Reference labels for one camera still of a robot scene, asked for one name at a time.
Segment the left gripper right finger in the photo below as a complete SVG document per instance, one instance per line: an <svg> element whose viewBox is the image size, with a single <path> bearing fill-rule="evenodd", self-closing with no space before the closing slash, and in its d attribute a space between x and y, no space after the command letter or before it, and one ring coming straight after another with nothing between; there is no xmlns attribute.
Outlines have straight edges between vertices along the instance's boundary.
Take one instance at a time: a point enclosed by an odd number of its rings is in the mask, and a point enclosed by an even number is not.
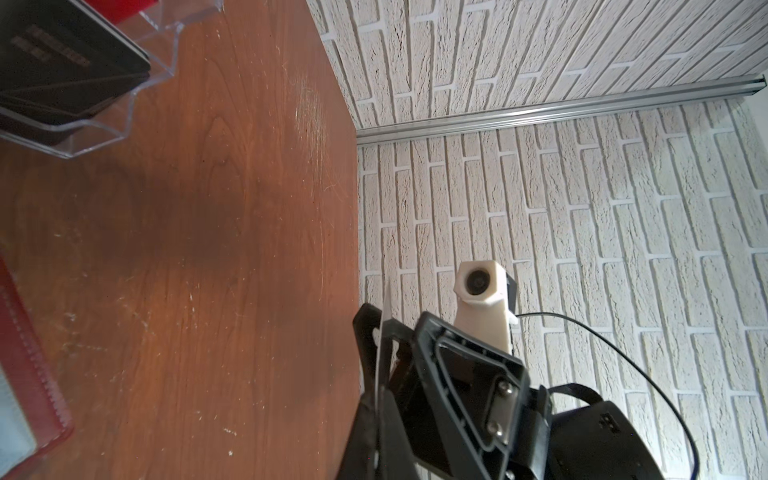
<svg viewBox="0 0 768 480"><path fill-rule="evenodd" d="M398 406L386 389L379 394L379 478L419 479Z"/></svg>

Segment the red leather card holder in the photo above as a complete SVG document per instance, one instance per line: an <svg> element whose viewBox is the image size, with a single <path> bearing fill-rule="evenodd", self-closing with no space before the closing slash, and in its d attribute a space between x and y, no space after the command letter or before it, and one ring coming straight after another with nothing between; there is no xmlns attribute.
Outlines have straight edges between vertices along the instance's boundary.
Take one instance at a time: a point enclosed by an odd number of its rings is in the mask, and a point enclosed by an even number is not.
<svg viewBox="0 0 768 480"><path fill-rule="evenodd" d="M15 479L66 441L72 415L39 338L1 266L1 477Z"/></svg>

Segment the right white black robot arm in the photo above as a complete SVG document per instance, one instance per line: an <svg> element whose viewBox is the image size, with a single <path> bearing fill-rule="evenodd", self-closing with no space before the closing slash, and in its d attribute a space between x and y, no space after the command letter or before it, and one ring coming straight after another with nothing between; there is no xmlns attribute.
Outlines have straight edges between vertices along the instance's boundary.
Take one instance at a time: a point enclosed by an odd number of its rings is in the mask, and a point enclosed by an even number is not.
<svg viewBox="0 0 768 480"><path fill-rule="evenodd" d="M410 328L364 304L353 330L365 390L341 479L661 477L624 413L589 387L535 387L519 359L427 312Z"/></svg>

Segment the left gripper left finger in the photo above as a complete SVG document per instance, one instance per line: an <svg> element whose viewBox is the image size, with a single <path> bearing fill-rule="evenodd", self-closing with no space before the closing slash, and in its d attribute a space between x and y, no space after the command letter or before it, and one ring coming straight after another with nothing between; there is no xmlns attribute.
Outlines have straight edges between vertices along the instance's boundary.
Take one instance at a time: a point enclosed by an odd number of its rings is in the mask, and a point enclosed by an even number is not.
<svg viewBox="0 0 768 480"><path fill-rule="evenodd" d="M336 479L375 479L377 417L372 392L360 397Z"/></svg>

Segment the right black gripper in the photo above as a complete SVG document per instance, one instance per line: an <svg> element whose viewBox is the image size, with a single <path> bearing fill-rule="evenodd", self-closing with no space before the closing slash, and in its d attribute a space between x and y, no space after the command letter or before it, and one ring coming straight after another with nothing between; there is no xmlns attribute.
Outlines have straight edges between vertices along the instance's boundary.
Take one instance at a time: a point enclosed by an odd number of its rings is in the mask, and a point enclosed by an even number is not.
<svg viewBox="0 0 768 480"><path fill-rule="evenodd" d="M352 322L363 394L374 400L380 316L365 303ZM394 396L416 469L444 479L545 477L551 398L520 360L429 312L414 328L388 319L384 335L381 391Z"/></svg>

